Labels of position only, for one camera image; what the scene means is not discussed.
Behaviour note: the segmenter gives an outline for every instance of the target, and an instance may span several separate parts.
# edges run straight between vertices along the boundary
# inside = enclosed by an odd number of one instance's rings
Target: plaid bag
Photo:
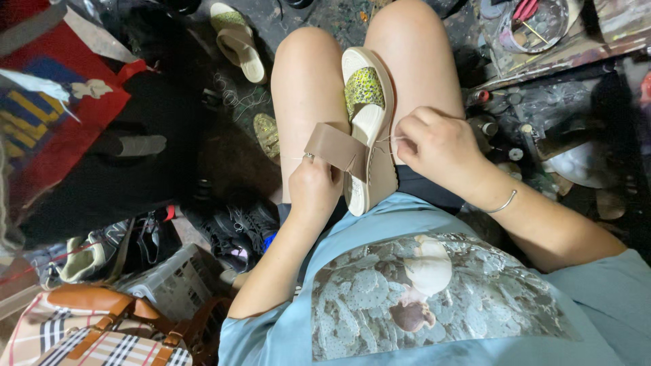
[[[77,306],[62,306],[66,302]],[[216,355],[217,323],[226,317],[229,305],[230,300],[212,298],[192,320],[174,324],[143,299],[101,287],[64,285],[40,293],[27,307],[0,366],[207,362]]]

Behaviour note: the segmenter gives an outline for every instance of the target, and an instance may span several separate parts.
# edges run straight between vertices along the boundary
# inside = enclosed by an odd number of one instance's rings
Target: hand
[[[343,173],[322,158],[303,157],[289,177],[290,216],[306,220],[321,231],[341,197]]]
[[[468,122],[418,107],[395,132],[398,157],[416,173],[467,199],[482,177],[496,169],[479,151]]]

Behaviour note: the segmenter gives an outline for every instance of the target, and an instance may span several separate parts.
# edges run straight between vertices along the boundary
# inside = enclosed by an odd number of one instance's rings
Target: thigh
[[[445,27],[429,5],[420,0],[398,0],[387,5],[373,18],[364,47],[382,60],[393,80],[393,129],[402,117],[420,106],[432,107],[450,117],[465,117]],[[404,164],[395,158],[396,164]]]
[[[271,75],[278,124],[283,203],[290,203],[288,179],[301,163],[314,125],[328,122],[350,133],[344,100],[341,47],[319,28],[300,28],[278,47]]]

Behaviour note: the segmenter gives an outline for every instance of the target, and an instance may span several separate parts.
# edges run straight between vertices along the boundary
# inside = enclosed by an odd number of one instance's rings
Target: green leopard print strap
[[[224,12],[221,14],[217,14],[214,17],[212,17],[210,21],[213,27],[217,29],[217,32],[222,30],[222,28],[228,27],[229,24],[238,24],[247,27],[244,17],[238,12]]]
[[[384,93],[380,78],[373,67],[363,67],[355,71],[344,88],[348,122],[353,120],[355,104],[375,104],[385,108]]]

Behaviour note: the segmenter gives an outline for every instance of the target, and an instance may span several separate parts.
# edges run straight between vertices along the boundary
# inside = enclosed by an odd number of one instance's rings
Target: light blue t-shirt
[[[226,319],[220,365],[651,365],[634,250],[542,275],[405,193],[325,232],[293,302]]]

